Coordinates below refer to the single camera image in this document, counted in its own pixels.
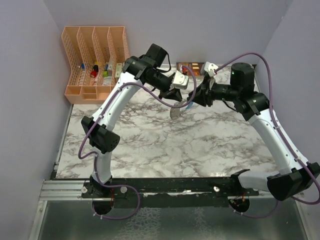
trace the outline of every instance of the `gray wall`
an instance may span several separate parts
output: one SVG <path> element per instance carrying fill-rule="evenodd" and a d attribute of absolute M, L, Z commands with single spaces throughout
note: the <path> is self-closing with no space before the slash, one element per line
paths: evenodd
<path fill-rule="evenodd" d="M 264 56 L 271 67 L 274 108 L 285 130 L 310 162 L 320 163 L 320 1 L 294 0 L 270 40 Z M 263 62 L 257 79 L 263 92 L 268 82 Z M 318 199 L 313 185 L 305 191 Z M 320 206 L 309 213 L 320 237 Z"/>
<path fill-rule="evenodd" d="M 0 238 L 26 240 L 69 104 L 61 33 L 42 0 L 0 1 Z"/>
<path fill-rule="evenodd" d="M 223 64 L 263 53 L 292 0 L 44 0 L 58 28 L 126 26 L 130 53 L 152 43 L 176 61 Z M 247 57 L 257 63 L 255 57 Z"/>

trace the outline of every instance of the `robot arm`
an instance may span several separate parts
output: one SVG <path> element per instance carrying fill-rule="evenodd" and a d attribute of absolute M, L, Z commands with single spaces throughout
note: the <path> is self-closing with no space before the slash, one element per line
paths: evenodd
<path fill-rule="evenodd" d="M 91 118 L 85 116 L 81 121 L 86 134 L 93 124 L 99 121 L 89 136 L 89 143 L 93 147 L 93 151 L 97 153 L 97 171 L 102 183 L 106 183 L 112 177 L 110 171 L 111 155 L 120 140 L 120 137 L 112 131 L 124 107 L 140 89 L 139 86 L 148 83 L 160 90 L 159 98 L 182 101 L 180 89 L 187 88 L 189 78 L 180 72 L 167 77 L 157 69 L 161 66 L 166 54 L 164 49 L 152 44 L 148 52 L 140 58 L 135 56 L 128 58 L 122 69 L 123 72 L 108 98 Z M 108 108 L 103 113 L 107 104 L 109 104 Z M 98 181 L 95 171 L 91 176 L 95 181 Z"/>
<path fill-rule="evenodd" d="M 315 177 L 319 175 L 320 167 L 318 163 L 308 162 L 307 158 L 298 151 L 279 124 L 274 110 L 272 111 L 277 124 L 273 123 L 268 98 L 264 94 L 254 91 L 255 72 L 252 67 L 243 62 L 233 64 L 230 84 L 215 83 L 214 75 L 217 68 L 210 62 L 203 65 L 201 71 L 204 80 L 197 87 L 196 97 L 193 101 L 202 106 L 211 106 L 214 100 L 233 102 L 235 109 L 261 136 L 278 169 L 277 172 L 272 173 L 242 170 L 236 173 L 241 186 L 245 189 L 270 192 L 280 201 L 309 188 L 313 181 L 300 162 L 306 165 Z M 280 136 L 278 128 L 281 128 L 287 142 L 296 151 L 300 162 L 289 150 Z"/>

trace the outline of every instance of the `marble tabletop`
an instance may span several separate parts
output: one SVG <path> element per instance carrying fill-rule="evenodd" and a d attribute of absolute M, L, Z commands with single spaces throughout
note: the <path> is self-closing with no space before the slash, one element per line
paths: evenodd
<path fill-rule="evenodd" d="M 230 68 L 226 67 L 218 73 L 216 82 L 227 84 L 229 77 Z M 186 98 L 192 89 L 190 80 L 182 97 Z M 57 179 L 88 178 L 92 173 L 93 157 L 80 160 L 78 150 L 85 136 L 81 119 L 91 116 L 98 107 L 73 106 Z M 271 153 L 255 129 L 220 101 L 213 102 L 211 107 L 193 104 L 172 119 L 169 107 L 140 89 L 126 105 L 113 131 L 121 137 L 112 153 L 114 178 L 223 177 L 242 169 L 276 170 Z M 83 152 L 90 150 L 87 141 Z"/>

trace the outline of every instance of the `purple cable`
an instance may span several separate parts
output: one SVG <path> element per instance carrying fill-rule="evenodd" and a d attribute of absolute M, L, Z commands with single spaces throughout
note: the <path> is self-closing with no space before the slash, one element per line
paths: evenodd
<path fill-rule="evenodd" d="M 243 53 L 239 56 L 236 56 L 235 58 L 231 59 L 230 61 L 226 62 L 225 64 L 223 64 L 222 66 L 218 67 L 214 72 L 217 73 L 219 70 L 223 69 L 225 66 L 227 66 L 228 64 L 234 62 L 235 60 L 246 56 L 246 55 L 256 55 L 259 58 L 262 59 L 262 61 L 265 64 L 266 67 L 266 72 L 268 75 L 268 83 L 269 83 L 269 101 L 270 101 L 270 107 L 269 107 L 269 111 L 270 111 L 270 115 L 272 118 L 272 122 L 274 124 L 274 126 L 276 127 L 276 130 L 278 131 L 279 135 L 281 136 L 282 140 L 284 141 L 284 144 L 287 146 L 287 148 L 289 149 L 289 151 L 291 152 L 291 154 L 294 156 L 295 160 L 304 168 L 304 170 L 309 174 L 310 178 L 312 179 L 312 181 L 314 182 L 316 188 L 318 189 L 319 192 L 319 198 L 316 201 L 304 201 L 301 199 L 296 198 L 295 196 L 293 196 L 292 198 L 300 203 L 303 204 L 308 204 L 308 205 L 316 205 L 320 203 L 320 184 L 318 183 L 317 179 L 315 178 L 315 176 L 312 174 L 312 172 L 309 170 L 309 168 L 300 160 L 299 156 L 297 155 L 296 151 L 291 147 L 290 143 L 288 142 L 287 138 L 285 137 L 285 135 L 283 134 L 283 132 L 281 131 L 280 127 L 278 127 L 278 122 L 276 121 L 275 115 L 274 115 L 274 105 L 273 105 L 273 91 L 272 91 L 272 81 L 271 81 L 271 73 L 270 73 L 270 67 L 269 64 L 267 62 L 267 60 L 259 53 L 256 52 L 247 52 L 247 53 Z"/>
<path fill-rule="evenodd" d="M 186 69 L 189 70 L 189 72 L 191 73 L 192 75 L 192 79 L 193 79 L 193 92 L 192 92 L 192 95 L 190 97 L 190 99 L 184 103 L 183 105 L 181 106 L 175 106 L 175 105 L 170 105 L 168 103 L 166 103 L 165 101 L 162 101 L 159 97 L 157 97 L 153 92 L 151 92 L 148 88 L 146 88 L 145 86 L 141 85 L 141 84 L 138 84 L 136 82 L 127 82 L 125 84 L 123 84 L 122 86 L 120 86 L 117 91 L 114 93 L 114 95 L 111 96 L 110 100 L 107 102 L 107 104 L 105 105 L 104 109 L 101 111 L 101 114 L 100 116 L 103 116 L 105 114 L 105 112 L 107 111 L 108 107 L 110 106 L 110 104 L 113 102 L 113 100 L 115 99 L 115 97 L 118 95 L 119 92 L 122 91 L 123 88 L 125 88 L 126 86 L 129 86 L 129 85 L 135 85 L 135 86 L 138 86 L 140 88 L 142 88 L 143 90 L 145 90 L 146 92 L 148 92 L 151 96 L 153 96 L 156 100 L 158 100 L 160 103 L 164 104 L 165 106 L 169 107 L 169 108 L 175 108 L 175 109 L 179 109 L 179 108 L 183 108 L 185 106 L 187 106 L 189 103 L 192 102 L 192 100 L 194 99 L 195 95 L 196 95 L 196 90 L 197 90 L 197 80 L 196 80 L 196 76 L 194 74 L 194 72 L 188 67 L 188 66 L 183 66 L 185 67 Z M 99 121 L 101 120 L 101 117 L 98 117 L 97 120 L 94 122 L 94 124 L 92 125 L 92 127 L 89 129 L 89 131 L 87 132 L 87 134 L 85 135 L 81 145 L 80 145 L 80 148 L 79 148 L 79 152 L 78 152 L 78 158 L 79 159 L 85 159 L 86 157 L 94 154 L 94 161 L 93 161 L 93 169 L 94 169 L 94 172 L 95 172 L 95 177 L 98 181 L 98 183 L 105 187 L 105 188 L 121 188 L 121 187 L 126 187 L 126 188 L 129 188 L 129 189 L 132 189 L 136 195 L 137 195 L 137 198 L 138 198 L 138 203 L 137 203 L 137 206 L 136 208 L 134 209 L 134 211 L 132 213 L 130 213 L 129 215 L 127 216 L 122 216 L 122 217 L 112 217 L 112 216 L 104 216 L 104 215 L 99 215 L 96 213 L 95 211 L 95 208 L 94 206 L 92 205 L 92 210 L 94 211 L 94 214 L 99 216 L 100 218 L 104 218 L 104 219 L 110 219 L 110 220 L 124 220 L 124 219 L 128 219 L 130 217 L 132 217 L 134 214 L 137 213 L 137 211 L 139 210 L 139 207 L 140 207 L 140 196 L 139 196 L 139 192 L 133 187 L 133 186 L 129 186 L 129 185 L 105 185 L 99 175 L 98 175 L 98 168 L 97 168 L 97 159 L 98 159 L 98 153 L 96 151 L 91 151 L 87 154 L 85 154 L 84 156 L 81 156 L 81 153 L 83 151 L 83 148 L 85 146 L 85 143 L 87 141 L 87 139 L 89 138 L 91 132 L 93 131 L 93 129 L 96 127 L 96 125 L 99 123 Z"/>
<path fill-rule="evenodd" d="M 241 216 L 244 216 L 244 217 L 247 217 L 247 218 L 251 218 L 251 219 L 264 219 L 264 218 L 270 217 L 272 214 L 274 214 L 278 210 L 278 207 L 280 205 L 279 203 L 280 202 L 277 200 L 276 203 L 275 203 L 274 209 L 271 212 L 269 212 L 269 213 L 267 213 L 265 215 L 257 215 L 257 216 L 244 214 L 243 212 L 238 212 L 238 211 L 234 210 L 234 208 L 232 206 L 230 206 L 230 205 L 229 205 L 229 207 L 233 209 L 234 213 L 239 214 Z"/>

